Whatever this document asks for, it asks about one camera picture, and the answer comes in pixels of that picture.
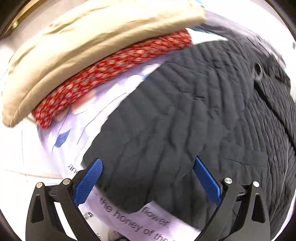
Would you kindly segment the person's left hand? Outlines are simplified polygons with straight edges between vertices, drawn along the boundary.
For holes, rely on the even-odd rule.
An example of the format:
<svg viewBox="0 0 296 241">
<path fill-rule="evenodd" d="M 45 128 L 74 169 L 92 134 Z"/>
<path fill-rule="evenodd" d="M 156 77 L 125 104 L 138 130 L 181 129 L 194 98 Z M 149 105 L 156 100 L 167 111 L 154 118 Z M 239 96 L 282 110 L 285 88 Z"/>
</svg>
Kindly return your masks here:
<svg viewBox="0 0 296 241">
<path fill-rule="evenodd" d="M 109 241 L 129 241 L 127 237 L 119 233 L 118 231 L 110 229 L 108 232 Z"/>
</svg>

